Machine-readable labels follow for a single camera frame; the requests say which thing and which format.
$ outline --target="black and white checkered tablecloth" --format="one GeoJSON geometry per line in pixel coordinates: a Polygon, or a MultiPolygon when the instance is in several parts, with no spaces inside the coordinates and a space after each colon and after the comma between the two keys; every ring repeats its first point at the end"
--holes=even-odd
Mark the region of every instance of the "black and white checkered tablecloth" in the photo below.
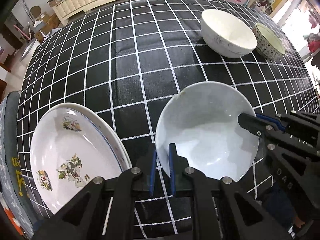
{"type": "MultiPolygon", "coordinates": [[[[102,117],[122,140],[135,165],[155,141],[156,124],[169,99],[186,86],[219,81],[233,86],[257,113],[290,110],[319,113],[318,101],[299,54],[267,16],[222,0],[130,0],[107,5],[72,22],[36,49],[23,82],[17,123],[21,171],[34,208],[52,213],[30,170],[30,141],[37,122],[56,104],[82,104],[102,117]],[[255,50],[240,59],[221,57],[204,42],[204,9],[227,11],[247,25],[261,22],[284,42],[287,54],[265,60],[255,50]]],[[[256,158],[240,180],[253,197],[273,184],[256,158]]],[[[155,199],[139,200],[135,238],[191,229],[189,199],[170,195],[158,162],[155,199]]]]}

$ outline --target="decorated plate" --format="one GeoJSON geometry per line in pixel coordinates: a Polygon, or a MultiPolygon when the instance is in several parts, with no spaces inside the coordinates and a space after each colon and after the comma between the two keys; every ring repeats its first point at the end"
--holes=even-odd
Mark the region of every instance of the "decorated plate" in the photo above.
{"type": "Polygon", "coordinates": [[[124,148],[120,138],[116,135],[114,130],[95,112],[90,110],[89,108],[79,105],[76,103],[61,103],[52,108],[50,108],[48,112],[58,109],[58,108],[71,108],[81,113],[85,117],[87,117],[96,127],[99,128],[103,136],[108,140],[111,148],[113,149],[116,157],[123,168],[123,170],[127,170],[132,168],[132,164],[127,153],[127,150],[124,148]]]}
{"type": "Polygon", "coordinates": [[[71,108],[49,110],[39,121],[30,145],[36,187],[56,213],[96,176],[117,177],[122,165],[98,127],[71,108]]]}

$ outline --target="cartoon print on plate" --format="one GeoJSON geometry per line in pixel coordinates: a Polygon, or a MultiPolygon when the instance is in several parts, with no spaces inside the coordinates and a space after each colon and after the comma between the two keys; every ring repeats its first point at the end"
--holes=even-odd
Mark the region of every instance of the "cartoon print on plate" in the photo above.
{"type": "Polygon", "coordinates": [[[37,179],[41,188],[52,191],[50,179],[45,170],[37,171],[37,179]]]}
{"type": "Polygon", "coordinates": [[[90,180],[88,174],[83,178],[80,177],[80,168],[82,168],[82,163],[77,154],[75,154],[71,160],[66,160],[59,168],[56,169],[58,172],[59,179],[68,178],[68,181],[74,181],[76,187],[84,187],[86,185],[85,181],[90,180]]]}
{"type": "Polygon", "coordinates": [[[63,117],[63,121],[62,121],[62,125],[64,129],[67,130],[72,130],[72,131],[76,131],[76,132],[80,132],[81,131],[81,127],[79,125],[79,123],[77,122],[77,120],[73,120],[70,117],[63,117]]]}

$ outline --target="patterned bowl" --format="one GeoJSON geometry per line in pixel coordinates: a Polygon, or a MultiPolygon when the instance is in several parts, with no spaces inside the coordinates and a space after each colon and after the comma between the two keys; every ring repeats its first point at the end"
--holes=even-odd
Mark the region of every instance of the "patterned bowl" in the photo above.
{"type": "Polygon", "coordinates": [[[257,38],[257,51],[265,58],[277,60],[285,55],[286,51],[279,37],[268,27],[256,23],[252,29],[257,38]]]}
{"type": "Polygon", "coordinates": [[[240,58],[257,46],[251,29],[230,13],[207,9],[201,14],[201,34],[215,52],[229,58],[240,58]]]}

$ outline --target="white ceramic bowl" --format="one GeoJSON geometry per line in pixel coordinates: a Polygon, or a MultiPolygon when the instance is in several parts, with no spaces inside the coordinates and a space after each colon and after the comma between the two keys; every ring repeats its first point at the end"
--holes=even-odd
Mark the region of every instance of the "white ceramic bowl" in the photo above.
{"type": "Polygon", "coordinates": [[[239,91],[219,82],[186,87],[164,107],[156,127],[156,150],[170,176],[168,147],[175,143],[179,156],[207,177],[238,181],[256,156],[259,138],[241,128],[241,113],[255,116],[239,91]]]}
{"type": "Polygon", "coordinates": [[[41,118],[30,145],[30,164],[36,187],[53,213],[94,177],[111,179],[129,168],[125,155],[118,158],[106,140],[112,137],[71,108],[50,109],[41,118]]]}
{"type": "Polygon", "coordinates": [[[257,47],[252,30],[230,13],[216,9],[204,10],[200,24],[205,43],[222,56],[240,58],[257,47]]]}

